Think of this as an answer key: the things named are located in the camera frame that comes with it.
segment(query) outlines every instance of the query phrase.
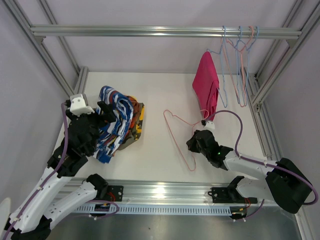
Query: white table surface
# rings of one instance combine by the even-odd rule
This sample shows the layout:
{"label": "white table surface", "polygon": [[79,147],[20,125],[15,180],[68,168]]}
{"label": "white table surface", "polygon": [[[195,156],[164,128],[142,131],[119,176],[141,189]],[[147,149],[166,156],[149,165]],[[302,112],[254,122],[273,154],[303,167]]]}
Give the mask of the white table surface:
{"label": "white table surface", "polygon": [[[117,91],[134,96],[144,103],[144,119],[140,139],[122,151],[117,151],[110,163],[100,163],[89,157],[76,177],[87,178],[99,174],[112,180],[190,182],[190,183],[230,183],[237,172],[213,167],[201,154],[195,154],[196,170],[191,172],[184,163],[166,125],[163,112],[168,109],[189,123],[202,119],[197,96],[192,88],[194,74],[184,73],[123,73],[90,72],[84,93],[89,104],[95,108],[101,87],[108,85]],[[222,76],[219,75],[222,89]],[[263,156],[252,115],[247,107],[237,103],[230,76],[225,76],[228,107],[224,108],[218,99],[217,110],[227,109],[237,113],[243,121],[243,133],[238,150],[243,154],[266,159]],[[192,136],[192,129],[177,118],[166,113],[170,127],[183,155],[194,166],[191,152],[186,142]],[[214,118],[214,136],[220,145],[234,148],[240,130],[238,119],[229,113],[217,114]],[[63,128],[56,147],[63,139]]]}

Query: red wire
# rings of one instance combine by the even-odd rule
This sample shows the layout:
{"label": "red wire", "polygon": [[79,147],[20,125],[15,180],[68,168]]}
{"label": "red wire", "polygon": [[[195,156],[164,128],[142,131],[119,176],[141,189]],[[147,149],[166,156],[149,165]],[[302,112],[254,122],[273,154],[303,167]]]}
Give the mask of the red wire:
{"label": "red wire", "polygon": [[[207,112],[207,116],[204,118],[204,119],[207,119],[207,118],[209,117],[209,111],[206,110],[206,109],[200,110],[200,112],[203,112],[203,111],[206,111],[206,112]],[[168,120],[167,120],[167,118],[166,118],[165,112],[171,113],[171,115],[172,115],[173,117],[176,117],[176,118],[180,119],[181,121],[183,121],[184,123],[188,124],[189,126],[192,126],[192,134],[194,134],[194,127],[195,127],[195,125],[197,125],[197,124],[200,123],[201,121],[198,121],[198,122],[196,122],[196,123],[194,123],[194,124],[191,124],[191,123],[183,120],[181,117],[179,117],[179,116],[177,116],[177,115],[174,115],[174,114],[173,114],[170,110],[168,110],[168,109],[166,109],[166,110],[163,111],[164,120],[165,120],[165,122],[166,122],[166,124],[167,124],[167,126],[168,126],[168,128],[169,128],[169,131],[170,131],[170,133],[171,133],[171,136],[173,137],[173,140],[174,140],[174,142],[175,142],[175,145],[176,145],[176,147],[178,148],[178,150],[179,150],[179,152],[180,152],[180,154],[181,154],[181,156],[182,156],[182,158],[183,158],[186,166],[188,167],[189,171],[190,171],[190,172],[193,172],[193,171],[196,170],[196,168],[197,168],[197,164],[196,164],[196,159],[195,159],[194,153],[191,154],[191,155],[192,155],[192,158],[193,158],[193,161],[194,161],[194,169],[191,169],[190,166],[189,166],[189,164],[187,163],[184,155],[182,154],[182,151],[181,151],[180,147],[178,146],[178,143],[177,143],[177,141],[176,141],[176,138],[175,138],[175,136],[174,136],[174,134],[173,134],[170,126],[169,126],[169,123],[168,123]]]}
{"label": "red wire", "polygon": [[115,202],[116,201],[116,197],[115,197],[115,195],[112,193],[112,192],[108,192],[107,193],[109,196],[111,196],[111,200],[112,200],[112,198],[113,198],[113,202]]}
{"label": "red wire", "polygon": [[250,206],[251,206],[251,202],[250,202],[249,198],[247,198],[247,201],[248,201],[248,203],[249,203],[249,206],[247,207],[247,209],[248,209],[248,208],[250,208]]}

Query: cable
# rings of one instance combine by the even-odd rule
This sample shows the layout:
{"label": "cable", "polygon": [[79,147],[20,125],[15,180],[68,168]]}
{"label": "cable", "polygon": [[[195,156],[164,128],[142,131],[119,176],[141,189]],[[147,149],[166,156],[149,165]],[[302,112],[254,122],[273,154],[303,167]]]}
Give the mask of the cable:
{"label": "cable", "polygon": [[8,230],[5,232],[5,235],[3,237],[3,240],[6,240],[7,236],[9,235],[10,231],[14,228],[16,222],[19,220],[19,218],[22,216],[22,214],[24,213],[24,211],[26,210],[26,208],[28,207],[28,205],[31,203],[31,201],[35,198],[35,196],[38,194],[38,192],[40,192],[40,190],[44,187],[44,185],[48,182],[48,180],[59,170],[59,168],[61,167],[62,163],[65,160],[66,154],[67,154],[67,148],[68,148],[68,123],[67,123],[67,116],[66,116],[66,112],[65,112],[65,103],[61,103],[61,110],[62,110],[62,117],[63,117],[63,125],[64,125],[64,145],[63,145],[63,151],[62,151],[62,155],[60,158],[60,161],[58,163],[58,165],[56,166],[56,168],[53,170],[53,172],[51,172],[44,180],[43,182],[40,184],[39,188],[37,190],[34,191],[34,193],[29,197],[29,199],[25,202],[25,204],[23,205],[23,207],[21,208],[20,212],[18,213],[18,215],[15,217],[15,219],[13,220],[13,223],[10,225],[10,227],[8,228]]}
{"label": "cable", "polygon": [[120,207],[118,206],[118,204],[116,204],[115,202],[113,201],[106,201],[106,200],[90,200],[90,201],[87,201],[87,203],[105,203],[105,204],[112,204],[116,207],[116,210],[115,212],[111,212],[111,213],[108,213],[104,216],[95,216],[94,217],[94,220],[99,220],[99,219],[105,219],[105,218],[108,218],[108,217],[111,217],[112,215],[115,215],[117,212],[119,212],[120,210]]}
{"label": "cable", "polygon": [[[209,117],[207,117],[207,119],[208,119],[208,118],[210,119],[211,117],[213,117],[214,115],[216,115],[216,114],[218,114],[218,113],[230,113],[230,114],[233,114],[233,115],[235,115],[235,116],[238,118],[238,120],[239,120],[239,122],[240,122],[240,132],[239,132],[239,136],[238,136],[238,138],[236,139],[235,146],[234,146],[235,154],[236,154],[239,158],[241,158],[241,159],[243,159],[243,160],[246,160],[246,161],[249,161],[249,162],[251,162],[251,163],[255,163],[255,164],[259,164],[259,165],[263,165],[263,166],[264,166],[264,165],[265,165],[264,162],[257,161],[257,160],[253,160],[253,159],[251,159],[251,158],[241,156],[241,155],[239,154],[239,152],[238,152],[238,144],[239,144],[239,140],[240,140],[240,138],[241,138],[241,135],[242,135],[242,132],[243,132],[243,128],[244,128],[243,123],[242,123],[242,120],[241,120],[241,118],[239,117],[239,115],[236,114],[236,113],[233,112],[233,111],[220,110],[220,111],[216,111],[215,113],[211,114]],[[314,193],[314,200],[311,201],[311,202],[305,202],[305,203],[303,203],[303,205],[313,205],[313,204],[315,204],[315,203],[318,201],[319,195],[318,195],[318,193],[317,193],[317,190],[314,188],[314,186],[312,186],[311,183],[309,183],[309,182],[308,182],[307,180],[305,180],[303,177],[299,176],[298,174],[296,174],[296,173],[294,173],[294,172],[292,172],[292,171],[290,171],[290,170],[287,170],[287,169],[285,169],[285,168],[283,168],[283,167],[280,167],[280,166],[277,166],[277,165],[273,165],[273,164],[267,163],[266,166],[267,166],[267,167],[270,167],[270,168],[275,168],[275,169],[281,170],[281,171],[283,171],[283,172],[285,172],[285,173],[287,173],[287,174],[290,174],[290,175],[294,176],[295,178],[297,178],[298,180],[300,180],[301,182],[303,182],[304,184],[306,184],[306,185],[313,191],[313,193]]]}
{"label": "cable", "polygon": [[246,200],[247,200],[247,202],[248,202],[248,204],[249,204],[249,206],[246,207],[246,208],[248,209],[248,208],[250,208],[250,206],[251,206],[251,202],[250,202],[250,199],[249,199],[249,198],[247,198]]}
{"label": "cable", "polygon": [[259,212],[262,209],[262,206],[264,205],[264,203],[265,203],[265,200],[263,199],[261,204],[260,204],[260,206],[259,206],[259,208],[255,212],[253,212],[250,215],[246,216],[245,219],[251,218],[253,215],[257,214],[257,212]]}
{"label": "cable", "polygon": [[108,192],[107,194],[111,197],[111,199],[113,199],[113,200],[112,200],[113,202],[116,201],[116,197],[115,197],[115,195],[114,195],[112,192]]}
{"label": "cable", "polygon": [[247,198],[246,197],[244,198],[244,209],[241,208],[240,211],[242,211],[242,210],[245,210],[245,214],[248,213]]}
{"label": "cable", "polygon": [[[200,110],[200,112],[204,112],[204,111],[206,111],[206,112],[207,112],[207,115],[209,115],[209,111],[208,111],[208,110],[206,110],[206,109]],[[196,158],[195,158],[195,156],[194,156],[194,153],[191,154],[191,155],[192,155],[192,158],[193,158],[193,161],[194,161],[194,169],[191,169],[190,166],[189,166],[189,164],[187,163],[187,160],[185,159],[184,155],[182,154],[182,151],[181,151],[181,149],[180,149],[180,147],[179,147],[179,145],[178,145],[178,143],[177,143],[177,141],[176,141],[176,138],[175,138],[175,136],[174,136],[174,134],[173,134],[173,132],[172,132],[172,130],[171,130],[171,128],[170,128],[170,125],[169,125],[168,120],[167,120],[167,118],[166,118],[165,112],[171,113],[171,115],[172,115],[173,117],[176,117],[176,118],[180,119],[181,121],[183,121],[184,123],[192,126],[192,134],[194,134],[194,127],[195,127],[195,125],[197,125],[197,124],[200,123],[201,121],[198,121],[198,122],[192,124],[192,123],[189,123],[189,122],[183,120],[181,117],[179,117],[179,116],[177,116],[177,115],[174,115],[174,114],[173,114],[170,110],[168,110],[168,109],[166,109],[166,110],[163,111],[164,120],[165,120],[165,122],[166,122],[166,124],[167,124],[167,126],[168,126],[168,128],[169,128],[169,131],[170,131],[170,133],[171,133],[171,136],[173,137],[173,140],[174,140],[174,142],[175,142],[175,145],[176,145],[176,147],[178,148],[178,150],[179,150],[179,152],[180,152],[180,154],[181,154],[181,156],[182,156],[182,158],[183,158],[186,166],[188,167],[189,171],[190,171],[190,172],[193,172],[193,171],[196,170],[196,168],[197,168]]]}

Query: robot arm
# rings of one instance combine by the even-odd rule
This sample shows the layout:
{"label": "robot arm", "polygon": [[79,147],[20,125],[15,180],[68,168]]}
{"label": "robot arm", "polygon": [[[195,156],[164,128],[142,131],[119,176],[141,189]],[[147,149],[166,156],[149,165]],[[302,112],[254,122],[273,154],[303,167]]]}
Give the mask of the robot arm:
{"label": "robot arm", "polygon": [[212,127],[205,127],[205,130],[201,131],[196,130],[192,138],[186,143],[188,149],[194,153],[202,153],[216,168],[240,172],[254,178],[237,176],[222,196],[213,195],[213,199],[217,197],[220,203],[222,199],[225,199],[228,203],[230,203],[230,200],[237,203],[239,199],[243,198],[262,198],[275,201],[289,213],[295,214],[298,212],[312,190],[293,175],[267,166],[267,163],[268,165],[279,166],[308,181],[292,161],[287,158],[282,158],[280,161],[265,161],[240,153],[241,157],[255,160],[261,164],[242,159],[232,148],[219,145],[211,130]]}
{"label": "robot arm", "polygon": [[22,205],[9,216],[6,229],[10,228],[13,232],[11,239],[38,239],[37,236],[42,235],[47,237],[50,229],[74,209],[89,200],[102,199],[101,197],[107,193],[108,183],[101,176],[94,174],[89,176],[78,190],[52,204],[58,192],[86,164],[87,157],[94,154],[100,137],[99,128],[104,127],[107,121],[116,120],[109,106],[104,102],[98,104],[102,109],[100,114],[88,106],[84,94],[71,96],[70,100],[66,101],[68,108],[65,113],[71,120],[66,156],[59,169],[43,185],[44,180],[59,165],[64,150],[63,139],[47,162],[47,168],[37,185]]}

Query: pink cloth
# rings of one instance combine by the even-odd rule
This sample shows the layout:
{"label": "pink cloth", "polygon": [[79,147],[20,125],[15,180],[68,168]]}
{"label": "pink cloth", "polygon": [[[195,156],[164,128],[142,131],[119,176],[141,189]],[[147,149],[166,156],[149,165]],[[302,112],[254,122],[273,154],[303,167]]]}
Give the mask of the pink cloth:
{"label": "pink cloth", "polygon": [[200,60],[192,87],[198,97],[201,110],[208,110],[209,115],[216,112],[218,104],[219,79],[210,52],[206,51]]}

